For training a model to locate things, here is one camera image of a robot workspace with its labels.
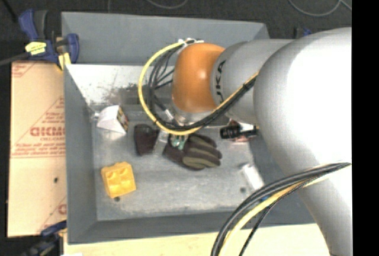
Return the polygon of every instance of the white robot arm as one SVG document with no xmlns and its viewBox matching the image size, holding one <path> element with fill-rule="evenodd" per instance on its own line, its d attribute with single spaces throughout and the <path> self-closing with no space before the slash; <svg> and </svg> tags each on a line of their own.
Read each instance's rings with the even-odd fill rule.
<svg viewBox="0 0 379 256">
<path fill-rule="evenodd" d="M 202 45 L 200 51 L 207 52 L 208 60 L 199 58 L 202 54 L 196 50 L 193 56 L 182 53 L 174 72 L 176 112 L 186 118 L 207 114 L 259 71 L 254 87 L 226 115 L 259 126 L 285 174 L 351 162 L 351 34 L 351 28 L 341 28 L 297 40 L 254 40 L 226 49 Z M 186 55 L 197 58 L 189 63 Z M 189 64 L 197 65 L 200 72 L 196 75 L 190 67 L 191 81 L 185 87 L 188 74 L 183 68 L 188 70 Z M 196 106 L 201 101 L 194 97 L 204 100 L 209 94 L 214 104 L 208 99 Z M 352 255 L 351 168 L 305 188 L 300 195 L 330 254 Z"/>
</svg>

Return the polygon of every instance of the gray tray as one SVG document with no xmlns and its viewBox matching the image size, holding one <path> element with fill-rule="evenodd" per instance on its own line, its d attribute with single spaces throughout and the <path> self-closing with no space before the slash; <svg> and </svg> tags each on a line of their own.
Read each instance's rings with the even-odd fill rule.
<svg viewBox="0 0 379 256">
<path fill-rule="evenodd" d="M 232 145 L 218 139 L 217 124 L 203 133 L 217 141 L 222 165 L 205 171 L 187 171 L 159 153 L 139 157 L 133 142 L 134 125 L 150 122 L 136 83 L 153 52 L 186 37 L 224 47 L 268 38 L 264 24 L 64 12 L 62 33 L 77 33 L 81 45 L 78 64 L 65 69 L 68 243 L 215 232 L 253 190 L 241 165 L 255 159 L 266 182 L 282 176 L 260 136 Z M 100 110 L 114 104 L 130 119 L 126 135 L 95 126 Z M 137 190 L 116 201 L 106 195 L 100 169 L 119 161 L 132 165 Z M 267 225 L 313 221 L 297 196 L 281 204 Z"/>
</svg>

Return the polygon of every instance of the cardboard box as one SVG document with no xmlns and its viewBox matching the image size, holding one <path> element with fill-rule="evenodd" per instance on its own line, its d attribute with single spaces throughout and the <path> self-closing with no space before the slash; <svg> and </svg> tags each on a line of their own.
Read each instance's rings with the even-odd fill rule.
<svg viewBox="0 0 379 256">
<path fill-rule="evenodd" d="M 66 219 L 63 72 L 12 64 L 8 236 L 38 235 Z"/>
</svg>

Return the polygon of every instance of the yellow toy block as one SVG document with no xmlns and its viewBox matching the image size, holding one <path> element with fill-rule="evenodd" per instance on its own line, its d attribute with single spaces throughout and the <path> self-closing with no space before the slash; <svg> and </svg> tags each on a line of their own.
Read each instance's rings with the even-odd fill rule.
<svg viewBox="0 0 379 256">
<path fill-rule="evenodd" d="M 127 162 L 118 162 L 111 167 L 103 167 L 101 176 L 105 191 L 111 198 L 130 193 L 136 189 L 133 170 Z"/>
</svg>

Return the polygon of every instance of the black glove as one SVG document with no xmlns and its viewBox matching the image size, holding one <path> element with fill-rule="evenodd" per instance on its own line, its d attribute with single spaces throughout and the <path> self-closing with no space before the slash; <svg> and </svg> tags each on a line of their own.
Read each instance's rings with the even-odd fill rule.
<svg viewBox="0 0 379 256">
<path fill-rule="evenodd" d="M 163 153 L 171 161 L 189 169 L 201 170 L 221 165 L 222 154 L 216 149 L 216 143 L 199 134 L 189 135 L 182 150 L 174 147 L 169 138 Z"/>
<path fill-rule="evenodd" d="M 147 155 L 154 149 L 159 130 L 154 130 L 147 124 L 137 124 L 134 127 L 134 142 L 139 155 Z"/>
</svg>

